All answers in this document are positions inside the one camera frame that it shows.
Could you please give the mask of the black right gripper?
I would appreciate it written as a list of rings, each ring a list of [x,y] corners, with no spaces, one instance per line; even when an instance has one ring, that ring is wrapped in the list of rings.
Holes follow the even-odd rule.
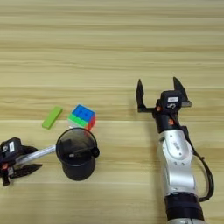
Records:
[[[176,77],[173,78],[174,89],[182,94],[182,100],[179,99],[158,99],[154,108],[146,108],[144,105],[144,88],[141,80],[138,80],[136,87],[136,103],[139,112],[152,113],[157,124],[157,131],[162,133],[167,130],[182,130],[179,123],[179,111],[182,107],[191,107],[193,104],[188,101],[186,90]]]

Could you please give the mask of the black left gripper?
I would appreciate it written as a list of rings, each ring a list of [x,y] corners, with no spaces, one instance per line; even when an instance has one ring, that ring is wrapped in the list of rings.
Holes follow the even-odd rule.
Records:
[[[32,146],[25,146],[25,145],[22,146],[23,155],[31,154],[37,150],[38,150],[37,148]],[[42,167],[41,164],[28,164],[14,171],[15,163],[16,163],[15,159],[0,160],[0,178],[2,179],[3,186],[8,186],[10,184],[11,179],[21,178],[30,175]]]

